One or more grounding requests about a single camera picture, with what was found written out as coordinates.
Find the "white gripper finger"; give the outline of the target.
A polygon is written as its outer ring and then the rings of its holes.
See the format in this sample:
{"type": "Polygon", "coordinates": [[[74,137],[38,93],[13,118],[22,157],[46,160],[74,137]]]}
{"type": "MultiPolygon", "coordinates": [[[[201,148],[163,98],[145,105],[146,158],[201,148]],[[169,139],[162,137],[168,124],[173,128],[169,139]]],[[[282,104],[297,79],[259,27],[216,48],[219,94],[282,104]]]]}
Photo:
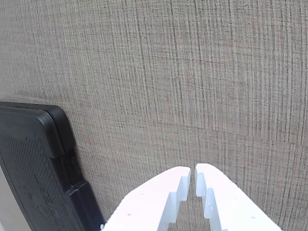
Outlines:
{"type": "Polygon", "coordinates": [[[189,167],[168,169],[129,192],[103,231],[167,231],[176,223],[180,203],[188,198],[189,167]]]}
{"type": "Polygon", "coordinates": [[[210,164],[195,167],[196,196],[212,231],[280,231],[281,228],[223,172],[210,164]]]}

